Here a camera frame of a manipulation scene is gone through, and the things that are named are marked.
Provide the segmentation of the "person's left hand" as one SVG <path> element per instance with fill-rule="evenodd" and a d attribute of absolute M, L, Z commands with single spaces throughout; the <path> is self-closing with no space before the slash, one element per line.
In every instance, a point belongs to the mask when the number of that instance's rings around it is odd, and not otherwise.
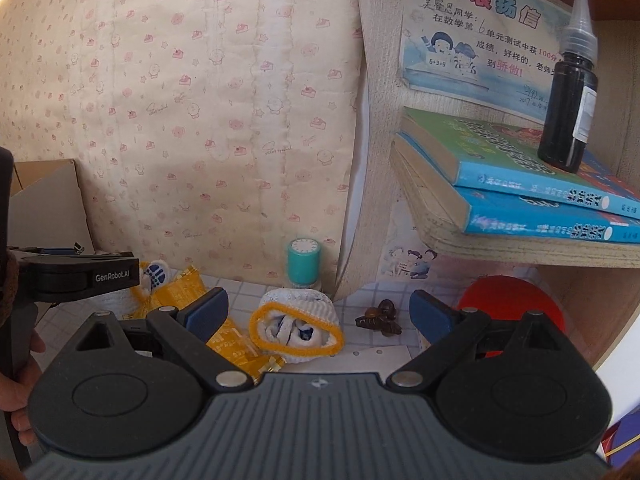
<path fill-rule="evenodd" d="M 32 389 L 42 374 L 41 368 L 33 356 L 21 370 L 17 380 L 1 376 L 0 408 L 11 415 L 11 425 L 18 432 L 22 445 L 29 446 L 37 438 L 27 414 L 27 404 Z"/>

